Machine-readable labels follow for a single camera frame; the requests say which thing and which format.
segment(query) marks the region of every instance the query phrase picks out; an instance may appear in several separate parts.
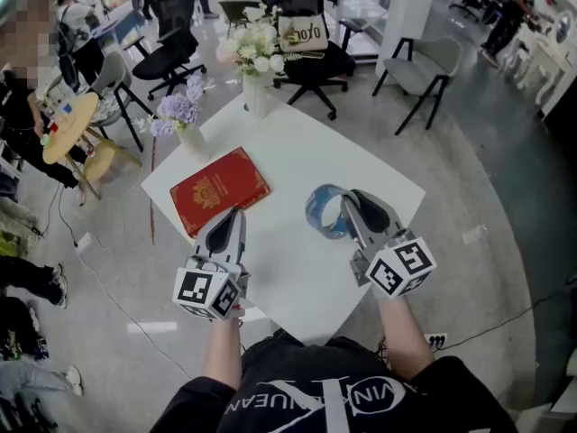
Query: round wooden table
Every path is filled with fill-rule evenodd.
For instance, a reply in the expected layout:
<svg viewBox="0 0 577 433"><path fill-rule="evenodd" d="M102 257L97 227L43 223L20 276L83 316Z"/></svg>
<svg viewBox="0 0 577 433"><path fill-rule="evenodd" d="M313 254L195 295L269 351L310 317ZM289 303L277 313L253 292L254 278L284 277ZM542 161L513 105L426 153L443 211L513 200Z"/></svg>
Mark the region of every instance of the round wooden table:
<svg viewBox="0 0 577 433"><path fill-rule="evenodd" d="M100 199L100 196L96 193L89 181L100 178L100 176L108 170L114 154L118 152L139 167L141 167L142 164L126 151L120 149L112 140L105 139L90 128L90 122L98 107L98 101L99 99L96 93L86 93L74 102L70 114L58 114L56 117L58 130L56 132L50 132L50 140L48 144L44 146L42 158L48 164L53 164L62 158L66 158L72 170L77 173L79 179L96 198ZM95 156L87 160L85 172L83 173L74 162L74 159L70 157L69 152L79 139L86 139L84 133L97 138L100 144L96 147Z"/></svg>

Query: white pillar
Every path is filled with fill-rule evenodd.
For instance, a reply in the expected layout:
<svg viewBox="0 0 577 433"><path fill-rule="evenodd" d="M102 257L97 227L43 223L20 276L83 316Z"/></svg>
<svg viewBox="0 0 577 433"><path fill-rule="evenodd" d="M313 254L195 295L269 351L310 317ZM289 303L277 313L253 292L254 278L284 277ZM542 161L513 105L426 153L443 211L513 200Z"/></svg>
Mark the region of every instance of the white pillar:
<svg viewBox="0 0 577 433"><path fill-rule="evenodd" d="M419 39L433 0L390 0L389 16L380 46L375 73L380 77L385 69L382 61L390 58L401 37Z"/></svg>

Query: shoe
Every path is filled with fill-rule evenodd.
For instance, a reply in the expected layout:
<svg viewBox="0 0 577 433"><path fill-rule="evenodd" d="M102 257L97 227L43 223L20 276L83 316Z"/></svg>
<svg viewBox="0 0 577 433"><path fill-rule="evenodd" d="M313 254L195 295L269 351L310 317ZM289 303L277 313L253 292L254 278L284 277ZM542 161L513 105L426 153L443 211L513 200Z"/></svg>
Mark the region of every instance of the shoe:
<svg viewBox="0 0 577 433"><path fill-rule="evenodd" d="M80 187L80 182L74 188L74 196L76 197L76 201L80 207L82 207L87 201L87 193Z"/></svg>
<svg viewBox="0 0 577 433"><path fill-rule="evenodd" d="M499 67L499 62L497 60L495 60L494 57L492 57L488 52L486 52L485 50L483 50L481 52L481 56L487 60L487 62L493 67L493 68L498 68Z"/></svg>
<svg viewBox="0 0 577 433"><path fill-rule="evenodd" d="M72 385L72 392L77 396L82 396L82 378L80 377L78 369L73 365L71 365L69 371L66 372L66 380Z"/></svg>
<svg viewBox="0 0 577 433"><path fill-rule="evenodd" d="M52 281L58 282L58 279L62 275L62 265L58 263L56 266L52 268Z"/></svg>
<svg viewBox="0 0 577 433"><path fill-rule="evenodd" d="M31 233L28 237L26 237L26 242L28 243L29 247L34 247L39 240L40 237L38 237L38 235L36 235L35 233Z"/></svg>
<svg viewBox="0 0 577 433"><path fill-rule="evenodd" d="M58 280L56 281L56 283L59 285L60 289L62 290L62 300L56 306L59 308L62 308L62 309L66 309L66 307L68 305L68 303L66 301L66 297L69 293L69 283L68 283L68 281L66 281L66 278L64 276L60 276L58 278Z"/></svg>
<svg viewBox="0 0 577 433"><path fill-rule="evenodd" d="M38 320L38 316L36 316L36 310L33 307L28 307L28 312L32 320L32 327L34 327L34 330L38 334L40 332L40 321Z"/></svg>

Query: flower vase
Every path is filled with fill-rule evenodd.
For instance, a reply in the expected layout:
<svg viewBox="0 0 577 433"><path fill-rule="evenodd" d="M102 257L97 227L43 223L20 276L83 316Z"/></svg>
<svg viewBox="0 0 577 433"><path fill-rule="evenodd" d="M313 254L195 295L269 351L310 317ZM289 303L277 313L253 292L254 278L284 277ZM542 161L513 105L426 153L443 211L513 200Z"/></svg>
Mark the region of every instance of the flower vase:
<svg viewBox="0 0 577 433"><path fill-rule="evenodd" d="M267 94L261 78L244 75L243 93L246 107L257 119L263 119L267 114Z"/></svg>
<svg viewBox="0 0 577 433"><path fill-rule="evenodd" d="M210 159L210 151L206 145L205 137L196 125L188 124L182 129L177 129L177 135L194 161L204 163Z"/></svg>

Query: red passport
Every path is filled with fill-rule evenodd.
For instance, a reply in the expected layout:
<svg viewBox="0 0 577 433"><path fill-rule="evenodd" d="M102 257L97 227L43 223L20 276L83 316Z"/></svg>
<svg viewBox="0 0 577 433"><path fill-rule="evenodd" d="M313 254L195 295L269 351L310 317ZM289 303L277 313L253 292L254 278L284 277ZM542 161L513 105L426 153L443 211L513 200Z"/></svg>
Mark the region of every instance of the red passport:
<svg viewBox="0 0 577 433"><path fill-rule="evenodd" d="M190 237L230 207L247 208L270 193L269 185L243 148L221 157L170 190Z"/></svg>

